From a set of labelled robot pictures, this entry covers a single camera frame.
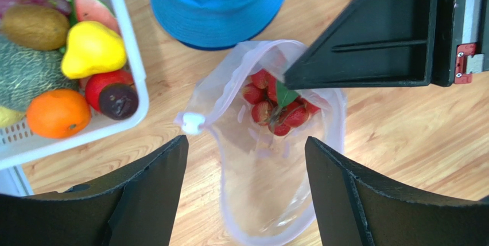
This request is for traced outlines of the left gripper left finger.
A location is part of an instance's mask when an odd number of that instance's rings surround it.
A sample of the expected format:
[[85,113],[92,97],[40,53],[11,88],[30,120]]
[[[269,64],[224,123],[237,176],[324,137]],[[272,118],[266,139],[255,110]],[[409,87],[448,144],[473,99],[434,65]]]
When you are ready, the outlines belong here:
[[1,195],[1,244],[168,245],[188,149],[180,135],[65,192]]

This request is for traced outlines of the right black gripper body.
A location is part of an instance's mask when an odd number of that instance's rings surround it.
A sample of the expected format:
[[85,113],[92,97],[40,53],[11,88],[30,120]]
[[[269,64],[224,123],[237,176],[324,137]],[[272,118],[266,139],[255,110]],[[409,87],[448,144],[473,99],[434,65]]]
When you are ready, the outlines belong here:
[[469,84],[488,71],[488,0],[438,0],[432,83]]

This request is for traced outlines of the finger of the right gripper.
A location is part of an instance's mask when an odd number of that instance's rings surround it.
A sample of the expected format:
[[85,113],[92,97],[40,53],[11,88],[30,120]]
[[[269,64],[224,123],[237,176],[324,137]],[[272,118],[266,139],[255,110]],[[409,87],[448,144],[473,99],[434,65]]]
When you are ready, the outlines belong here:
[[285,72],[290,89],[423,87],[438,0],[351,0]]

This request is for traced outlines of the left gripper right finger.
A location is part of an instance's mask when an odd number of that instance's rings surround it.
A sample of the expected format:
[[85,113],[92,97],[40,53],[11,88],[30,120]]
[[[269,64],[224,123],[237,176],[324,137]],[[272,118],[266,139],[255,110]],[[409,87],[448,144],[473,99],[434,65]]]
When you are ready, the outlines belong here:
[[398,182],[309,137],[306,168],[323,245],[487,245],[488,199]]

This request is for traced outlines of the clear zip top bag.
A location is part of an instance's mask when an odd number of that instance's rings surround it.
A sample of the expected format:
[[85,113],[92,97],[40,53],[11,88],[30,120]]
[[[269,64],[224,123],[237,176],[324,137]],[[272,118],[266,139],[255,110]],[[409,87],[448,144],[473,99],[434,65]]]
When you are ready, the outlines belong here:
[[315,220],[305,162],[309,136],[344,150],[347,99],[342,90],[300,90],[298,94],[316,109],[284,136],[259,125],[250,100],[242,94],[258,72],[282,79],[306,49],[295,40],[239,43],[197,83],[185,110],[174,120],[187,135],[207,132],[215,138],[223,221],[242,245],[285,245]]

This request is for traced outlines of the orange fruit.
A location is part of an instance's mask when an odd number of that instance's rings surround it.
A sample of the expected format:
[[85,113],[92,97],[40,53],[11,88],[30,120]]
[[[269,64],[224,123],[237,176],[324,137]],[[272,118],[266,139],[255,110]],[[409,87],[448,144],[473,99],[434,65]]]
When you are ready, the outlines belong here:
[[72,89],[56,89],[32,100],[26,111],[26,120],[35,134],[64,139],[89,125],[91,110],[82,94]]

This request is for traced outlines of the red lychee bunch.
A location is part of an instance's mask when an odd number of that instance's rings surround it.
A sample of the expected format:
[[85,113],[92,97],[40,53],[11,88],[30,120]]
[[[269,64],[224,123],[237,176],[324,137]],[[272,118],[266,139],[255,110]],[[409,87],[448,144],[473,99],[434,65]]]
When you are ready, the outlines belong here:
[[285,89],[268,71],[261,69],[247,77],[242,97],[251,105],[251,118],[276,136],[285,136],[320,112],[294,91]]

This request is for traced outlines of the yellow pear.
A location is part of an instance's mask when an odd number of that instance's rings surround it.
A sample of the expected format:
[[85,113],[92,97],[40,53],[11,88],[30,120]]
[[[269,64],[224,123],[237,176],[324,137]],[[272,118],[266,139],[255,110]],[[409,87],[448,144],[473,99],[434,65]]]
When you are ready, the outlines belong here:
[[69,79],[119,70],[127,54],[122,37],[96,21],[83,21],[68,32],[61,71]]

